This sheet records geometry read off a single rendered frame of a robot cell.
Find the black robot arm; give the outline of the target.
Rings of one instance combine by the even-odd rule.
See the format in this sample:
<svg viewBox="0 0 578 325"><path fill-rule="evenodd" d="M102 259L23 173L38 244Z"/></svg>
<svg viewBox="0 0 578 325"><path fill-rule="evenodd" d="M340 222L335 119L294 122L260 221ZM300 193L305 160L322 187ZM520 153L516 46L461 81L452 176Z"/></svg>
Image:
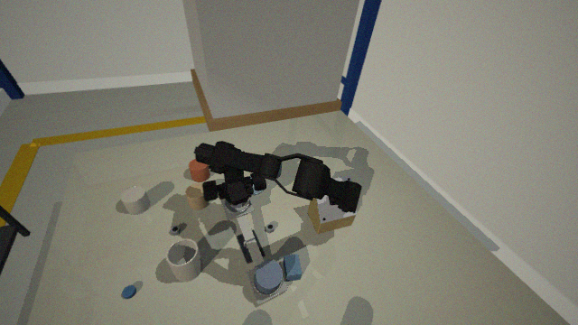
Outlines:
<svg viewBox="0 0 578 325"><path fill-rule="evenodd" d="M211 172L218 174L238 175L243 171L258 174L259 177L275 181L284 192L312 200L321 200L329 196L330 205L339 205L343 212L355 212L359 201L361 185L353 181L336 181L331 178L330 168L322 160L295 153L283 157L265 153L245 153L227 142L216 142L216 145L202 143L196 147L196 160L209 165ZM295 176L293 193L276 179L282 161L294 158L302 159ZM243 180L232 183L225 181L225 190L234 206L246 202L254 194L251 184Z"/></svg>

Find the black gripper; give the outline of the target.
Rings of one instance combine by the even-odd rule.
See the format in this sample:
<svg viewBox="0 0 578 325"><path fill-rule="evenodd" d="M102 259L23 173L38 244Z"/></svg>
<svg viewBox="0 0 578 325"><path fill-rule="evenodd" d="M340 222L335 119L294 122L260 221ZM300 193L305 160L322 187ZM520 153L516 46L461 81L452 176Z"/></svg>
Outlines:
<svg viewBox="0 0 578 325"><path fill-rule="evenodd" d="M238 175L228 175L224 173L225 181L230 181L232 183L239 182L241 180L244 181L246 184L251 184L255 186L255 190L265 190L266 189L266 179L259 177L256 173L250 173L250 176L244 177L244 171ZM251 179L251 178L252 179ZM203 182L203 192L204 198L206 201L209 200L216 200L218 197L222 199L226 199L230 205L232 205L231 199L229 194L226 193L225 190L225 182L222 184L217 185L215 181L205 181Z"/></svg>

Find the blue cube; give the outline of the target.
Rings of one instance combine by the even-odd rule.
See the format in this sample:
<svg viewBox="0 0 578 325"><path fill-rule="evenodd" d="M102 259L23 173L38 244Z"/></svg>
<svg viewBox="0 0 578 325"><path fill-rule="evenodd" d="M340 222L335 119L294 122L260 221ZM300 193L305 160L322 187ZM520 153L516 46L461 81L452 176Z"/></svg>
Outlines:
<svg viewBox="0 0 578 325"><path fill-rule="evenodd" d="M287 282L301 280L302 269L298 254L284 255L284 274Z"/></svg>

